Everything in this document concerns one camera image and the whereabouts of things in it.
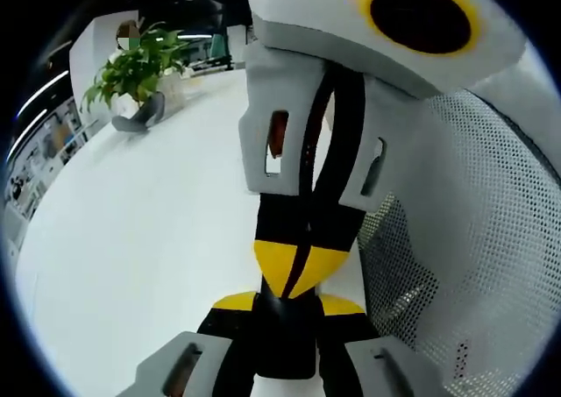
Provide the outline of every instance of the desk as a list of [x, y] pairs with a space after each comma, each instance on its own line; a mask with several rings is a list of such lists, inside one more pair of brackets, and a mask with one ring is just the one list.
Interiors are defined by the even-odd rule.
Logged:
[[[196, 330], [213, 302], [259, 290], [252, 253], [259, 197], [246, 192], [238, 140], [245, 71], [206, 76], [200, 89], [146, 135], [101, 129], [29, 224], [18, 298], [46, 359], [75, 395], [119, 393], [139, 362]], [[319, 156], [328, 144], [323, 130]], [[356, 250], [322, 288], [364, 306]], [[256, 379], [252, 395], [323, 391], [318, 378]]]

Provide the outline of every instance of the ceiling light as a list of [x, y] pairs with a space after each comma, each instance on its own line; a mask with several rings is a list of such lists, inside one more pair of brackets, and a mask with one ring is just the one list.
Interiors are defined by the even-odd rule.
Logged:
[[39, 122], [39, 120], [46, 114], [46, 110], [42, 110], [34, 119], [33, 121], [25, 127], [25, 130], [19, 135], [18, 139], [14, 142], [14, 145], [11, 147], [10, 151], [8, 152], [8, 157], [6, 161], [10, 158], [10, 156], [14, 153], [16, 148], [18, 147], [19, 143], [24, 139], [25, 135], [29, 132], [33, 126]]
[[179, 35], [179, 39], [207, 39], [212, 38], [212, 35]]
[[69, 40], [67, 42], [65, 42], [64, 44], [57, 46], [56, 48], [54, 48], [49, 54], [47, 58], [52, 57], [53, 55], [55, 55], [57, 52], [59, 52], [61, 49], [66, 48], [67, 46], [70, 46], [72, 44], [72, 40]]
[[45, 86], [43, 86], [41, 89], [39, 89], [38, 91], [36, 91], [32, 97], [30, 97], [29, 99], [27, 99], [27, 102], [24, 103], [24, 106], [21, 107], [21, 110], [19, 110], [18, 112], [18, 117], [21, 115], [21, 113], [24, 111], [25, 108], [27, 108], [31, 102], [33, 102], [35, 99], [37, 99], [37, 97], [43, 93], [45, 90], [49, 89], [51, 86], [53, 86], [58, 80], [60, 80], [62, 77], [64, 77], [65, 75], [68, 74], [68, 70], [63, 71], [62, 73], [60, 73], [59, 75], [57, 75], [56, 77], [54, 77], [49, 83], [47, 83]]

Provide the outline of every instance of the green leaves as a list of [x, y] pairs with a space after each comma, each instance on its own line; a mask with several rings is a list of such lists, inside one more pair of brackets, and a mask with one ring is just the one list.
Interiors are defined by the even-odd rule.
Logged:
[[151, 25], [142, 33], [137, 48], [123, 51], [113, 63], [107, 61], [100, 70], [101, 77], [94, 79], [82, 98], [88, 111], [98, 98], [110, 106], [114, 95], [129, 94], [135, 101], [144, 102], [156, 91], [165, 69], [172, 67], [178, 72], [185, 69], [181, 50], [188, 46], [188, 42], [178, 39], [180, 31], [167, 32], [157, 28], [161, 23]]

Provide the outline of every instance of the gray plastic casing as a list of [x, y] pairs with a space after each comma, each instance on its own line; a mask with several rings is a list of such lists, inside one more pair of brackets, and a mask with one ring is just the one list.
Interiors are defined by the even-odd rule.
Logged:
[[[325, 73], [324, 61], [258, 41], [245, 48], [249, 107], [239, 121], [247, 187], [268, 194], [298, 195], [300, 157], [308, 116]], [[288, 112], [279, 174], [266, 173], [271, 116]]]
[[396, 337], [345, 345], [365, 397], [449, 397], [438, 368]]
[[134, 384], [117, 397], [165, 397], [163, 387], [167, 378], [190, 344], [195, 344], [202, 355], [189, 377], [183, 397], [211, 397], [231, 340], [189, 332], [181, 333], [138, 365]]

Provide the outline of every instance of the black eye socket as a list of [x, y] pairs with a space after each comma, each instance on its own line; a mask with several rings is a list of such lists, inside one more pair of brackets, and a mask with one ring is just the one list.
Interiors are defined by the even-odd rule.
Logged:
[[394, 42], [422, 53], [453, 53], [472, 36], [470, 21], [452, 0], [372, 0], [373, 22]]

